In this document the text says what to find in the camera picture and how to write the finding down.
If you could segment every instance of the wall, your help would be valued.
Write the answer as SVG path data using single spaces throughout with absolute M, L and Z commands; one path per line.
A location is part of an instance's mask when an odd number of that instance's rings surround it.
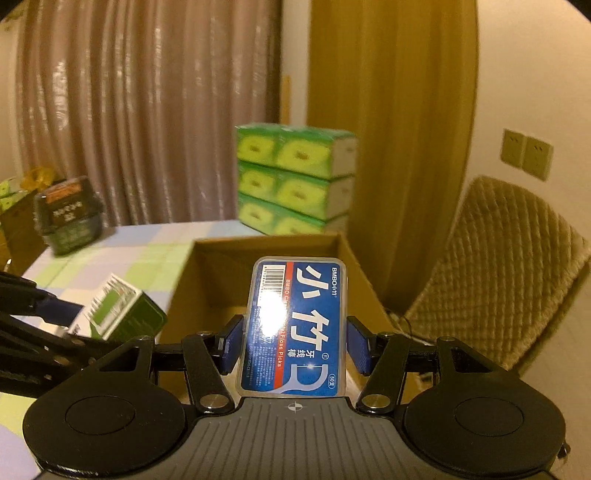
M 283 0 L 281 74 L 291 80 L 290 124 L 305 125 L 308 113 L 308 71 L 311 0 Z
M 0 24 L 0 181 L 22 174 L 15 115 L 15 65 L 21 19 Z
M 479 0 L 479 81 L 465 187 L 479 174 L 522 185 L 591 239 L 591 22 L 566 0 Z M 503 128 L 554 145 L 547 182 L 499 159 Z M 525 380 L 567 419 L 558 472 L 589 478 L 591 282 Z

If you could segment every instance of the electrical outlet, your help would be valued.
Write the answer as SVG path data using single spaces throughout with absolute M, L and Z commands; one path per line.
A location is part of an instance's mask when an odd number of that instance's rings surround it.
M 537 138 L 527 137 L 525 142 L 525 154 L 523 157 L 523 169 L 546 181 L 550 173 L 550 164 L 552 163 L 552 153 L 554 147 Z
M 523 152 L 525 150 L 525 139 L 526 136 L 524 134 L 505 129 L 501 160 L 509 165 L 521 168 Z

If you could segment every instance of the checkered tablecloth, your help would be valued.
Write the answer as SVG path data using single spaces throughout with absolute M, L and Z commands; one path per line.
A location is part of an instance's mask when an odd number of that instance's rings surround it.
M 251 235 L 260 233 L 237 220 L 124 226 L 66 257 L 45 250 L 24 277 L 63 300 L 87 304 L 114 273 L 144 290 L 166 312 L 195 239 Z M 39 318 L 24 320 L 51 330 Z M 0 479 L 30 480 L 39 473 L 22 438 L 22 419 L 32 402 L 0 394 Z

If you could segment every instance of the mauve curtain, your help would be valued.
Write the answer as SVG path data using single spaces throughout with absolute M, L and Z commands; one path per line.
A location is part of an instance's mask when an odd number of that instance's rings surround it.
M 111 224 L 235 217 L 234 126 L 277 121 L 280 0 L 31 0 L 25 170 L 87 174 Z

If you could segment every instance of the blue gripper pad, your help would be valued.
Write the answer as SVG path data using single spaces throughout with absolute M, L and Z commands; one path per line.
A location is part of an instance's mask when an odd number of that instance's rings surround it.
M 351 322 L 347 322 L 347 351 L 353 359 L 357 371 L 362 375 L 371 373 L 371 357 L 368 340 Z
M 240 320 L 226 337 L 226 345 L 222 354 L 222 371 L 231 372 L 240 355 L 242 347 L 242 328 L 244 319 Z

